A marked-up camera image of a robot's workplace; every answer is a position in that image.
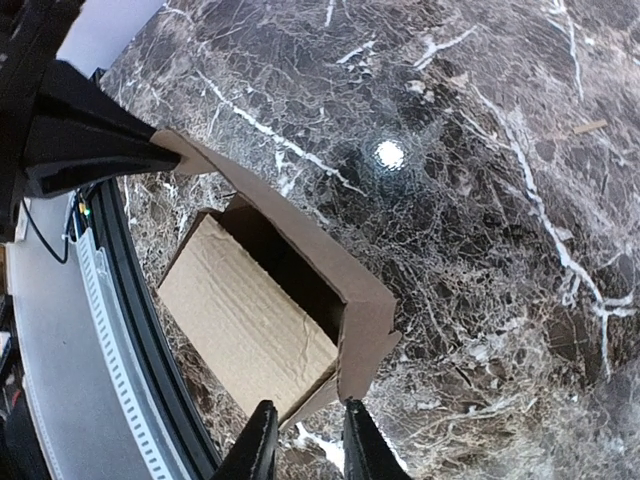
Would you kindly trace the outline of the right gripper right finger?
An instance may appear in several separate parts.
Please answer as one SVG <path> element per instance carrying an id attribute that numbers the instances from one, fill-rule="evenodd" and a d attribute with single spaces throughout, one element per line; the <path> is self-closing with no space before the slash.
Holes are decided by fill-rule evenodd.
<path id="1" fill-rule="evenodd" d="M 344 477 L 348 480 L 409 480 L 365 405 L 349 399 L 343 430 Z"/>

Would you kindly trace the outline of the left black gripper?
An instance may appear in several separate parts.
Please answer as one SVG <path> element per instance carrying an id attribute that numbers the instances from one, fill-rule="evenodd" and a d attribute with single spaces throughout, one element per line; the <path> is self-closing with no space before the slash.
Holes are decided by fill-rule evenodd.
<path id="1" fill-rule="evenodd" d="M 118 176 L 170 171 L 180 163 L 179 154 L 150 142 L 153 127 L 69 63 L 54 60 L 82 6 L 1 3 L 3 240 L 15 237 L 25 188 L 30 197 L 52 198 Z M 34 132 L 27 140 L 34 104 Z"/>

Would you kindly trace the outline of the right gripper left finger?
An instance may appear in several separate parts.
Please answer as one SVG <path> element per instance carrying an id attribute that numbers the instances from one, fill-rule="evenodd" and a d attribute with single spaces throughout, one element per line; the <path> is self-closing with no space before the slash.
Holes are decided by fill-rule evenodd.
<path id="1" fill-rule="evenodd" d="M 261 401 L 213 480 L 272 480 L 275 478 L 278 413 L 270 400 Z"/>

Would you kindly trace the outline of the brown cardboard box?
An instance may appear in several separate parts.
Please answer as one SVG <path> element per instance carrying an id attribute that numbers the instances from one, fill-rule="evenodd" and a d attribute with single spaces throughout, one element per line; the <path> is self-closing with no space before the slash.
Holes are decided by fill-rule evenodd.
<path id="1" fill-rule="evenodd" d="M 152 142 L 234 191 L 198 212 L 157 292 L 236 404 L 269 400 L 287 429 L 364 398 L 401 337 L 391 291 L 252 171 L 172 130 Z"/>

